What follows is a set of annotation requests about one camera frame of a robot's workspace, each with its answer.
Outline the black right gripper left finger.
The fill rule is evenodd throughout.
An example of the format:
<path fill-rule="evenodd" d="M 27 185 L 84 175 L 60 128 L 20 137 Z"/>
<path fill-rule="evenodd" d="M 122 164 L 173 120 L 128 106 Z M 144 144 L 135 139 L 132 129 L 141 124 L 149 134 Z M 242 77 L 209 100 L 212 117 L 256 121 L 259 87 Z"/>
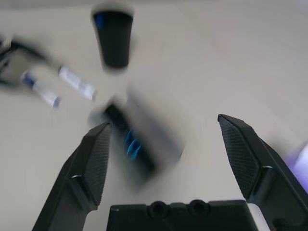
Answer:
<path fill-rule="evenodd" d="M 81 231 L 101 203 L 109 159 L 111 124 L 88 131 L 62 166 L 33 227 L 35 231 Z"/>

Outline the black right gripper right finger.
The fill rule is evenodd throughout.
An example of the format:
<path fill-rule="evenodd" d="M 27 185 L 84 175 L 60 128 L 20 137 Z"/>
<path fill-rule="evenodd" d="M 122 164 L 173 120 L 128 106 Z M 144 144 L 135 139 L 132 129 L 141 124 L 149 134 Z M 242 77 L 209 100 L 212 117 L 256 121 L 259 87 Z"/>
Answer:
<path fill-rule="evenodd" d="M 308 194 L 278 153 L 244 121 L 218 115 L 218 122 L 246 202 L 258 206 L 271 231 L 306 231 Z"/>

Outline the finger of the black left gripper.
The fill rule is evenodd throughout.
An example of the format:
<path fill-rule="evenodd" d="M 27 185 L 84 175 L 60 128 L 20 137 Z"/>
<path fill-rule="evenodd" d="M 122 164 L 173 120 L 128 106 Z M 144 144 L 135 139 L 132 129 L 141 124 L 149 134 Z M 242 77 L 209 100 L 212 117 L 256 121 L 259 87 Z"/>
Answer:
<path fill-rule="evenodd" d="M 19 41 L 19 40 L 12 40 L 11 41 L 11 47 L 12 48 L 16 48 L 16 49 L 20 49 L 22 51 L 24 51 L 26 54 L 36 58 L 36 59 L 39 59 L 39 60 L 43 60 L 43 61 L 47 61 L 48 58 L 47 56 L 42 52 L 40 51 L 39 49 L 25 43 L 25 42 L 22 42 L 22 41 Z"/>

